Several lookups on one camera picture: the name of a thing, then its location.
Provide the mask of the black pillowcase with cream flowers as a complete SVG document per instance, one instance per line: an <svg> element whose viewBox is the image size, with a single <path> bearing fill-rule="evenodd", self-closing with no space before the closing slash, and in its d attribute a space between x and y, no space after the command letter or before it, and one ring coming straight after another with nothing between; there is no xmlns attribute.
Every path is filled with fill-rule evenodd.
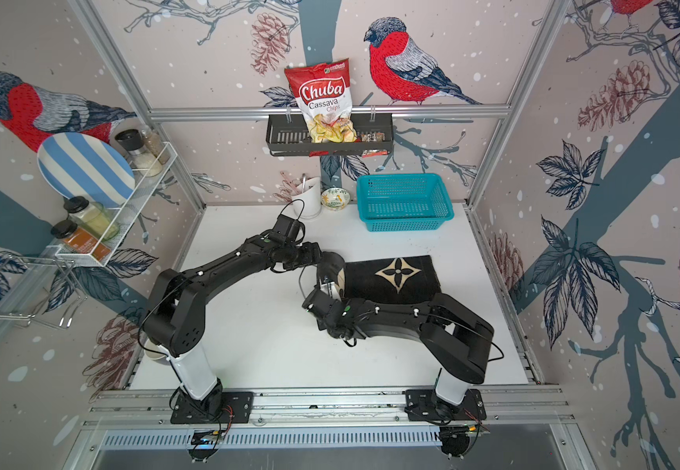
<svg viewBox="0 0 680 470"><path fill-rule="evenodd" d="M317 280L320 285L333 283L341 299L390 305L428 302L442 291L430 256L346 262L326 252L317 267Z"/></svg>

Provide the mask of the teal plastic basket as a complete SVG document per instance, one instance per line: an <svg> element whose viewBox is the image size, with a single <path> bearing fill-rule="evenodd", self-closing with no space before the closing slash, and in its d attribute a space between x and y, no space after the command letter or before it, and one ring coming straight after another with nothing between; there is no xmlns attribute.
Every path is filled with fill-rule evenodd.
<svg viewBox="0 0 680 470"><path fill-rule="evenodd" d="M359 218L370 232L436 230L455 217L437 174L364 175L355 191Z"/></svg>

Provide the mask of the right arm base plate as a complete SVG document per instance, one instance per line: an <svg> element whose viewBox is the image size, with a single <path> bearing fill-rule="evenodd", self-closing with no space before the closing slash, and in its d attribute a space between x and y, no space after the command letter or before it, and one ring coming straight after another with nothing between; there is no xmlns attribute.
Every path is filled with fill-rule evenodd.
<svg viewBox="0 0 680 470"><path fill-rule="evenodd" d="M478 389L469 389L458 405L439 398L433 389L408 389L404 392L404 412L413 422L446 426L455 421L487 419L484 401Z"/></svg>

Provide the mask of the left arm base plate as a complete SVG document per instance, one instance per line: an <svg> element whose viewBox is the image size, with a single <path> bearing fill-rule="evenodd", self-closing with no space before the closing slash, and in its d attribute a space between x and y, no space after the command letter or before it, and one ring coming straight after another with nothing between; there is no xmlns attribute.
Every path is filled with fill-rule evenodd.
<svg viewBox="0 0 680 470"><path fill-rule="evenodd" d="M249 422L255 394L225 392L218 382L204 399L193 399L183 386L179 386L171 399L171 424L245 424Z"/></svg>

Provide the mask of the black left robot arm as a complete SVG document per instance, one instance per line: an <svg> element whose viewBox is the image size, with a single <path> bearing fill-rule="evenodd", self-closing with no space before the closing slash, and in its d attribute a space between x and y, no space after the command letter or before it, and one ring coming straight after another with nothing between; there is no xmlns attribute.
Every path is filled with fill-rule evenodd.
<svg viewBox="0 0 680 470"><path fill-rule="evenodd" d="M277 266L281 272L316 266L320 258L316 242L300 243L268 230L204 266L167 269L153 285L141 331L167 355L185 395L202 405L214 399L222 385L200 346L208 303L248 276L277 273Z"/></svg>

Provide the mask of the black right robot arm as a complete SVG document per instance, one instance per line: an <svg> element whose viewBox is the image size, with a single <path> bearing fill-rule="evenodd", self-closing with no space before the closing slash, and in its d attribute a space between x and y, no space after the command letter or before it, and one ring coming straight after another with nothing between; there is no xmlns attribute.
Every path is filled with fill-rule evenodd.
<svg viewBox="0 0 680 470"><path fill-rule="evenodd" d="M439 403L461 405L474 385L485 382L494 327L455 298L436 293L418 304L337 300L316 288L304 300L320 330L346 344L374 337L417 341L439 362L434 393Z"/></svg>

